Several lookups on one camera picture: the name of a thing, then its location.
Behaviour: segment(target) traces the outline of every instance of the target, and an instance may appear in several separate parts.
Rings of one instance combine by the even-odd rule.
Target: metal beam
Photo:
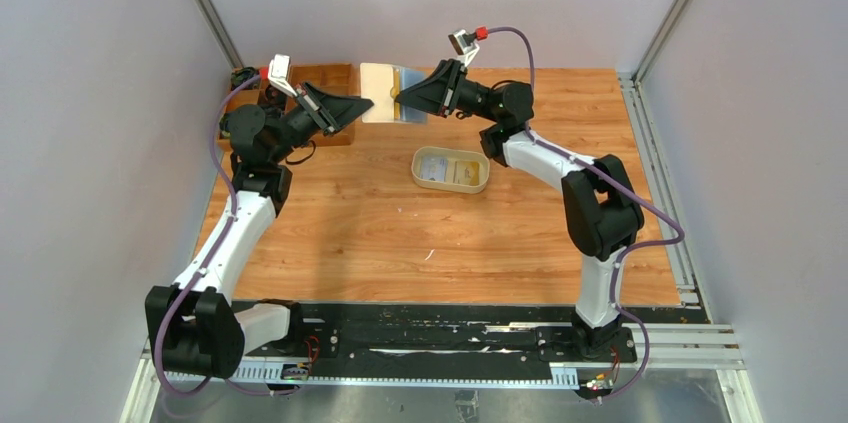
[[[674,27],[677,25],[677,21],[680,19],[680,15],[686,9],[689,1],[691,0],[674,0],[674,3],[671,4],[671,8],[668,10],[665,19],[657,30],[657,33],[654,35],[653,40],[651,40],[651,44],[648,45],[648,49],[645,51],[645,55],[642,56],[639,66],[633,73],[633,81],[635,83],[641,83],[648,75],[657,55],[660,50],[662,50],[662,47],[668,40],[669,35],[671,35],[672,30],[674,30]]]
[[[215,39],[218,40],[218,45],[221,47],[221,51],[224,52],[224,56],[227,58],[227,61],[229,61],[230,66],[233,68],[243,67],[244,62],[242,62],[241,57],[236,50],[235,43],[233,43],[232,38],[230,38],[230,35],[227,33],[227,29],[224,28],[224,23],[221,21],[221,17],[215,10],[215,5],[212,4],[212,0],[195,0],[195,2],[197,2],[200,12],[203,13],[204,18],[206,18],[206,22],[209,23],[209,28],[212,30],[212,34],[215,35]]]

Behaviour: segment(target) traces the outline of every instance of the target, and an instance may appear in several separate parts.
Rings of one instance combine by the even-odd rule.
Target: wooden table
[[[490,85],[526,80],[527,71],[479,69],[470,78]],[[617,155],[636,191],[649,196],[613,71],[539,70],[536,86],[536,131],[580,153]],[[577,301],[581,255],[568,238],[557,191],[497,164],[487,188],[477,195],[428,190],[412,181],[415,150],[430,145],[481,151],[478,131],[488,122],[431,117],[422,126],[357,125],[352,145],[319,147],[312,160],[292,168],[289,199],[254,250],[237,298]],[[218,181],[201,242],[220,217],[226,196]],[[658,237],[657,221],[646,213],[640,240]],[[679,303],[664,249],[639,250],[628,259],[622,300]]]

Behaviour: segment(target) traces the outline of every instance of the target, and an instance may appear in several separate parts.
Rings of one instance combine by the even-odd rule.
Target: yellow object in container
[[[425,146],[412,157],[418,186],[459,193],[480,193],[489,182],[489,159],[482,153]]]

